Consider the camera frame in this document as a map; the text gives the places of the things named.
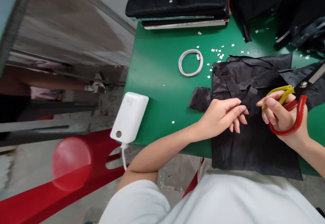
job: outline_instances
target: hand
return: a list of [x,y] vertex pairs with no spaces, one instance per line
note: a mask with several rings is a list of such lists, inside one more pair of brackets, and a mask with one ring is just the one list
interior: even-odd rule
[[[294,108],[288,112],[284,106],[292,102],[296,97],[293,94],[289,94],[288,98],[281,105],[277,100],[281,98],[284,94],[284,90],[276,91],[267,97],[264,97],[259,102],[257,106],[265,105],[262,111],[262,118],[266,124],[271,123],[275,130],[286,131],[290,129],[295,123],[297,117],[297,109]],[[285,142],[289,147],[294,148],[300,142],[303,143],[309,138],[307,131],[307,106],[304,107],[304,116],[300,128],[291,135],[279,136],[277,137]]]
[[200,140],[215,137],[225,131],[227,128],[233,132],[240,133],[239,120],[247,124],[245,116],[248,111],[246,106],[240,105],[241,100],[238,98],[227,100],[212,100],[207,111],[202,118],[196,123],[198,132],[202,136]]

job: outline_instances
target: red scissor handle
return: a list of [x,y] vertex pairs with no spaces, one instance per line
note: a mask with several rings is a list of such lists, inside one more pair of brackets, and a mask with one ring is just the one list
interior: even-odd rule
[[297,105],[297,118],[296,118],[295,123],[293,124],[293,126],[290,129],[288,129],[286,131],[282,131],[282,132],[277,131],[274,129],[273,125],[271,123],[269,123],[268,125],[269,125],[271,131],[273,133],[275,133],[276,135],[280,135],[280,136],[287,136],[287,135],[291,135],[294,132],[296,132],[300,128],[302,119],[304,117],[304,107],[305,107],[307,98],[308,98],[308,96],[301,95],[298,102],[296,100],[293,100],[291,103],[289,103],[287,106],[284,107],[287,111],[291,111],[298,104]]

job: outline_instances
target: white shirt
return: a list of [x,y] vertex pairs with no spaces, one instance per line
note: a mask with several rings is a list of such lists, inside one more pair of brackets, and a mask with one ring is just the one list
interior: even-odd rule
[[99,224],[325,223],[286,178],[247,171],[208,171],[172,210],[149,180],[133,182],[109,201]]

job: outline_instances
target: scissors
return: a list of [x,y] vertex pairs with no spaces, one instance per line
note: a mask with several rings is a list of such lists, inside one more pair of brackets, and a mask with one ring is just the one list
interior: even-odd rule
[[296,99],[290,102],[288,105],[286,105],[284,108],[287,111],[291,111],[297,106],[297,117],[295,120],[295,123],[293,126],[286,130],[286,131],[277,131],[274,129],[273,125],[269,123],[269,127],[273,133],[280,136],[287,136],[291,135],[294,132],[296,132],[302,123],[302,119],[304,116],[304,107],[306,104],[306,100],[308,96],[304,95],[308,89],[310,89],[321,77],[325,75],[325,62],[323,62],[321,65],[319,65],[314,71],[312,71],[307,77],[305,77],[296,87],[292,87],[291,85],[282,86],[279,88],[276,88],[274,90],[271,90],[269,93],[267,93],[266,96],[270,95],[271,93],[279,90],[285,90],[285,93],[281,96],[279,103],[282,105],[284,101],[288,98],[289,94],[296,94]]

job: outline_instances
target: person's left hand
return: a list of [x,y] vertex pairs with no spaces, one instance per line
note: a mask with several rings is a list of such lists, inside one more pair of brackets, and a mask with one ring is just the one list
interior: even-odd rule
[[234,128],[240,133],[239,121],[247,124],[245,115],[248,115],[246,106],[240,105],[241,100],[232,98],[227,100],[212,100],[207,111],[196,123],[201,140],[215,137],[225,131],[227,128],[233,132]]

